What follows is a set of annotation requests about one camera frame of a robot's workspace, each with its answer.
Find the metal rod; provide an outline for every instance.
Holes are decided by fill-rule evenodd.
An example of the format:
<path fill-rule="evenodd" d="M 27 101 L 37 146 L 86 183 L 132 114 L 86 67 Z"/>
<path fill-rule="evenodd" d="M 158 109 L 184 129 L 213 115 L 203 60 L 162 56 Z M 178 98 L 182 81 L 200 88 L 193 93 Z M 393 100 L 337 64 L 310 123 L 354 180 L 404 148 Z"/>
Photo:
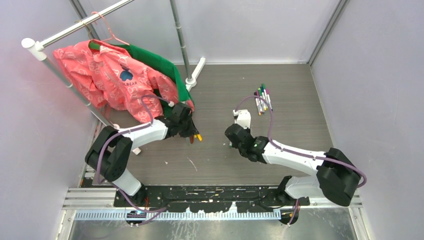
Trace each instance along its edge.
<path fill-rule="evenodd" d="M 113 4 L 112 6 L 107 7 L 104 10 L 99 11 L 98 13 L 101 14 L 102 16 L 106 16 L 106 15 L 114 12 L 115 10 L 118 10 L 121 7 L 123 7 L 123 6 L 131 3 L 132 1 L 134 1 L 134 0 L 122 0 L 122 1 L 119 1 L 119 2 L 117 2 L 115 4 Z M 82 19 L 80 22 L 75 23 L 74 25 L 68 27 L 67 29 L 65 29 L 65 30 L 63 30 L 61 32 L 58 32 L 55 35 L 53 35 L 53 36 L 51 36 L 51 37 L 49 37 L 47 39 L 44 39 L 43 41 L 40 42 L 40 44 L 42 45 L 43 48 L 45 48 L 45 47 L 47 47 L 47 46 L 49 46 L 49 45 L 51 45 L 51 44 L 59 41 L 60 39 L 63 39 L 64 37 L 72 34 L 73 32 L 75 32 L 75 31 L 77 31 L 79 29 L 84 28 L 87 24 L 90 24 L 90 23 L 92 23 L 92 22 L 94 22 L 94 21 L 96 21 L 98 19 L 100 19 L 100 16 L 98 14 L 94 14 L 94 15 L 88 16 L 88 17 Z"/>
<path fill-rule="evenodd" d="M 315 62 L 315 60 L 318 57 L 318 54 L 320 54 L 321 49 L 324 46 L 324 43 L 327 41 L 327 38 L 329 37 L 330 33 L 332 32 L 334 26 L 336 25 L 337 21 L 339 20 L 340 16 L 342 15 L 346 5 L 349 3 L 350 0 L 339 0 L 337 6 L 335 7 L 330 20 L 327 23 L 327 26 L 325 27 L 324 31 L 322 32 L 321 36 L 319 37 L 318 43 L 316 44 L 315 48 L 313 49 L 312 55 L 309 58 L 309 61 L 307 62 L 310 66 L 312 66 Z"/>
<path fill-rule="evenodd" d="M 188 80 L 191 81 L 193 77 L 190 73 L 189 57 L 187 55 L 186 44 L 184 42 L 183 28 L 181 27 L 180 18 L 178 17 L 177 5 L 175 4 L 175 0 L 169 0 L 169 2 L 171 3 L 173 19 L 175 20 L 175 29 L 178 34 L 179 46 L 181 47 L 182 60 L 184 61 L 185 72 L 187 73 Z"/>
<path fill-rule="evenodd" d="M 113 126 L 113 124 L 105 116 L 103 116 L 103 114 L 94 107 L 71 82 L 68 81 L 68 79 L 59 71 L 59 69 L 56 68 L 48 57 L 41 62 L 43 62 L 60 80 L 62 80 L 68 89 L 72 90 L 72 92 L 90 109 L 93 115 L 96 116 L 101 123 L 106 126 Z"/>
<path fill-rule="evenodd" d="M 80 0 L 69 0 L 70 4 L 72 5 L 73 9 L 75 10 L 76 14 L 78 15 L 79 19 L 85 19 L 88 17 L 86 11 L 84 10 L 83 5 L 81 5 Z M 97 34 L 97 31 L 93 27 L 91 23 L 87 24 L 86 26 L 88 35 L 92 39 L 100 39 L 99 34 Z"/>

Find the floor panel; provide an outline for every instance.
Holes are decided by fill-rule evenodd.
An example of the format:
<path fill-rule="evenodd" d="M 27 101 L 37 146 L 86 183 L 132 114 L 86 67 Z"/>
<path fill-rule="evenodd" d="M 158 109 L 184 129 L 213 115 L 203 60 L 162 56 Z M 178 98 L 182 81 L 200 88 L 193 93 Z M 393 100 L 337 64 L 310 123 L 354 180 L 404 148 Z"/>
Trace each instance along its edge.
<path fill-rule="evenodd" d="M 228 146 L 224 131 L 234 122 L 232 110 L 261 83 L 270 91 L 273 139 L 313 151 L 331 147 L 308 65 L 205 65 L 191 90 L 193 119 L 203 141 L 187 145 L 185 139 L 173 137 L 149 143 L 140 155 L 130 155 L 128 169 L 146 185 L 275 185 L 287 175 L 303 176 L 284 166 L 250 162 Z M 252 115 L 252 135 L 266 136 L 269 113 L 258 116 L 253 99 L 241 109 Z M 110 120 L 121 127 L 139 124 L 127 111 L 113 110 Z"/>

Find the marker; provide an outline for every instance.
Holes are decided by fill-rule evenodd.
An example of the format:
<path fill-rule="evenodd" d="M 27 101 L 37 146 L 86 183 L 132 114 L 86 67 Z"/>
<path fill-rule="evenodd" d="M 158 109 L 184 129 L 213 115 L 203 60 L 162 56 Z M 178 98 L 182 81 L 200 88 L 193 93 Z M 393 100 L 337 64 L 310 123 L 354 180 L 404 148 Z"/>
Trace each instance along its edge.
<path fill-rule="evenodd" d="M 257 88 L 257 95 L 259 97 L 261 97 L 261 98 L 264 98 L 262 96 L 262 92 L 261 92 L 261 88 L 260 87 Z M 264 101 L 262 99 L 260 99 L 259 102 L 260 102 L 260 105 L 262 106 L 263 112 L 265 112 L 267 110 L 267 106 L 265 105 L 265 103 L 264 103 Z"/>
<path fill-rule="evenodd" d="M 265 99 L 265 102 L 268 103 L 267 94 L 265 93 L 265 89 L 262 86 L 260 87 L 260 92 L 262 98 Z M 263 103 L 263 105 L 265 106 L 265 109 L 268 109 L 268 106 L 265 103 Z"/>
<path fill-rule="evenodd" d="M 259 114 L 259 116 L 260 116 L 262 113 L 261 113 L 261 109 L 259 109 L 259 101 L 256 97 L 254 98 L 254 101 L 256 102 L 257 114 Z"/>
<path fill-rule="evenodd" d="M 268 100 L 268 104 L 269 104 L 269 107 L 271 108 L 271 111 L 274 111 L 273 106 L 271 105 L 270 91 L 268 90 L 268 88 L 263 83 L 262 83 L 262 88 L 265 89 L 266 100 Z"/>
<path fill-rule="evenodd" d="M 253 93 L 253 95 L 257 96 L 258 95 L 258 91 L 255 91 Z M 259 114 L 259 116 L 261 114 L 263 114 L 264 112 L 262 111 L 262 106 L 261 106 L 261 102 L 259 101 L 259 98 L 254 98 L 254 100 L 256 101 L 256 107 L 257 107 L 257 113 Z"/>

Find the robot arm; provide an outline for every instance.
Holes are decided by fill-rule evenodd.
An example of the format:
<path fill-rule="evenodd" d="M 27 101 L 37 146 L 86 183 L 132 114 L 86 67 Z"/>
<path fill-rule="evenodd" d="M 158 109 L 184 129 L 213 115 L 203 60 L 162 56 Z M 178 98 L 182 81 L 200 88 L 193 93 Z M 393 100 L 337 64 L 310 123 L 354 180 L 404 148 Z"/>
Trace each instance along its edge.
<path fill-rule="evenodd" d="M 353 166 L 340 150 L 330 148 L 327 152 L 309 151 L 273 141 L 280 149 L 265 136 L 251 135 L 250 114 L 247 110 L 233 111 L 233 115 L 235 123 L 226 129 L 225 136 L 240 155 L 252 162 L 278 164 L 309 175 L 286 176 L 282 180 L 278 198 L 284 204 L 288 205 L 302 197 L 326 197 L 335 204 L 345 207 L 350 205 L 361 177 L 345 166 L 316 159 L 330 158 Z"/>
<path fill-rule="evenodd" d="M 164 140 L 179 134 L 183 138 L 198 134 L 193 120 L 191 109 L 184 103 L 177 103 L 172 108 L 170 117 L 159 116 L 153 123 L 145 123 L 119 130 L 106 126 L 101 130 L 87 155 L 85 162 L 96 169 L 103 145 L 117 133 L 124 133 L 114 138 L 102 157 L 100 174 L 110 183 L 123 190 L 137 205 L 146 198 L 144 185 L 127 169 L 127 162 L 133 149 L 154 141 Z"/>

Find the gray wall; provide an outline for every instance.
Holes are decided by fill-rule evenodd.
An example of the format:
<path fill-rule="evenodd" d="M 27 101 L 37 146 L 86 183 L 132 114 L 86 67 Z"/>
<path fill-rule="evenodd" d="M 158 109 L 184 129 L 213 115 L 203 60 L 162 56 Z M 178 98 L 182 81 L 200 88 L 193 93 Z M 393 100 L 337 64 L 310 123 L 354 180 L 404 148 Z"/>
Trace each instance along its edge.
<path fill-rule="evenodd" d="M 350 1 L 312 68 L 378 240 L 424 236 L 423 20 L 422 0 Z"/>
<path fill-rule="evenodd" d="M 0 6 L 0 238 L 49 240 L 68 187 L 78 183 L 95 120 L 21 40 L 42 40 L 78 18 L 67 0 Z M 81 30 L 47 52 L 86 37 Z"/>
<path fill-rule="evenodd" d="M 90 14 L 118 0 L 80 2 Z M 338 2 L 176 0 L 176 5 L 192 63 L 200 57 L 208 63 L 305 63 Z M 118 38 L 183 62 L 169 0 L 137 0 L 106 19 Z M 97 29 L 107 33 L 100 23 Z"/>

